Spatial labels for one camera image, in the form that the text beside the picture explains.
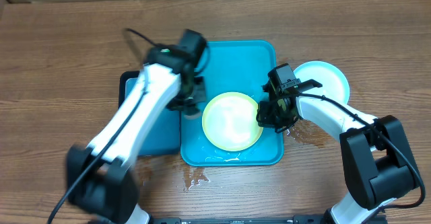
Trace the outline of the yellow-green plate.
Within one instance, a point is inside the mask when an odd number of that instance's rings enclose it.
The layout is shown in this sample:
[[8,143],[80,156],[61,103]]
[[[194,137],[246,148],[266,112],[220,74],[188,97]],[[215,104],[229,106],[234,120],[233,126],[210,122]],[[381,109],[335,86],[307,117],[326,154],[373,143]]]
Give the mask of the yellow-green plate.
[[202,128],[208,141],[224,151],[242,151],[254,145],[263,127],[256,120],[258,103],[239,92],[214,97],[202,115]]

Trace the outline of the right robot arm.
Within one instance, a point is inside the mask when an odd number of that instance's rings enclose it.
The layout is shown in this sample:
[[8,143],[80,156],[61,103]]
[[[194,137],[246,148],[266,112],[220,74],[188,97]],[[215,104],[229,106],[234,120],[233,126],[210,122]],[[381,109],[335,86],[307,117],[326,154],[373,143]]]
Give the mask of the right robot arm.
[[267,74],[258,104],[259,126],[282,133],[308,120],[339,142],[347,194],[320,215],[296,215],[294,223],[386,223],[387,209],[412,209],[426,196],[424,181],[401,122],[348,106],[350,87],[336,66],[285,63]]

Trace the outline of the light blue plate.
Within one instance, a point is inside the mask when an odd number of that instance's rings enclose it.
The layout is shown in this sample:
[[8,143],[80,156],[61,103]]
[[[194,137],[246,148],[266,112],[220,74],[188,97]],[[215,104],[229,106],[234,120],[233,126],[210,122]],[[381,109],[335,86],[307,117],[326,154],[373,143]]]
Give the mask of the light blue plate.
[[322,85],[305,91],[306,94],[324,95],[348,103],[350,86],[346,76],[336,66],[323,61],[309,61],[294,69],[294,74],[301,82],[314,79]]

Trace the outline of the dark green sponge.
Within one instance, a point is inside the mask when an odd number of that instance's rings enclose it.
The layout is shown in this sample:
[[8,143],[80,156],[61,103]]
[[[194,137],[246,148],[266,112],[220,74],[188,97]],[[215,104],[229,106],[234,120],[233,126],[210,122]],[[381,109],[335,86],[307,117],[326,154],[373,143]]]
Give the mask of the dark green sponge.
[[200,116],[201,116],[201,111],[200,111],[200,109],[198,109],[196,107],[187,108],[184,111],[184,117],[187,120],[194,120],[194,119],[196,119],[196,118],[198,118]]

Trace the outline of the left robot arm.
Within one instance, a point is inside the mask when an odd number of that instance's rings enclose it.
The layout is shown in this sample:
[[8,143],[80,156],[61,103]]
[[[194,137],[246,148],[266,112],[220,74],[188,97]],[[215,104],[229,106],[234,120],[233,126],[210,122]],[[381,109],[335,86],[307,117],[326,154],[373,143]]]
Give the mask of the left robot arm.
[[134,167],[139,151],[164,109],[199,113],[205,84],[198,65],[208,54],[202,34],[186,29],[177,44],[155,43],[131,93],[87,147],[72,146],[65,160],[67,190],[48,218],[64,202],[97,216],[97,223],[149,223],[138,204]]

